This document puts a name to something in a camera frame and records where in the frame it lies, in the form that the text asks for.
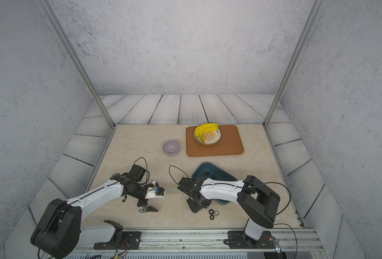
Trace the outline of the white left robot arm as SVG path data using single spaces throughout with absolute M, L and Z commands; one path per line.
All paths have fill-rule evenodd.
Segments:
M 157 182 L 141 185 L 140 180 L 147 170 L 133 165 L 129 172 L 115 173 L 103 185 L 80 196 L 51 201 L 30 238 L 33 246 L 55 259 L 63 259 L 75 248 L 95 245 L 100 249 L 118 250 L 129 245 L 123 226 L 105 220 L 103 226 L 82 227 L 83 220 L 91 213 L 120 197 L 134 197 L 139 211 L 157 212 L 148 205 L 150 199 L 162 198 L 165 189 Z

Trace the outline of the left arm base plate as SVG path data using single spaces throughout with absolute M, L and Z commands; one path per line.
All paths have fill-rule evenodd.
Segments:
M 141 240 L 141 232 L 118 232 L 110 241 L 95 243 L 95 250 L 138 250 Z

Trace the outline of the teal plastic storage box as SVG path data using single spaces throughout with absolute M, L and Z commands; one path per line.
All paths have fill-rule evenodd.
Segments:
M 223 169 L 212 163 L 202 163 L 191 176 L 191 179 L 206 178 L 201 186 L 201 194 L 221 205 L 236 203 L 243 181 L 237 180 Z

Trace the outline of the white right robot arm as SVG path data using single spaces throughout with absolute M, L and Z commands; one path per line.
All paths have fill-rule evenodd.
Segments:
M 239 181 L 182 178 L 178 190 L 188 195 L 187 204 L 193 213 L 208 208 L 213 200 L 239 204 L 249 218 L 245 236 L 255 241 L 273 228 L 280 204 L 279 194 L 252 175 Z

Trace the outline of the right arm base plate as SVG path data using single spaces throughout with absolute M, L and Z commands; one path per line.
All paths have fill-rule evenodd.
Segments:
M 223 241 L 230 249 L 275 249 L 276 244 L 270 231 L 264 231 L 259 240 L 248 237 L 244 231 L 228 231 Z

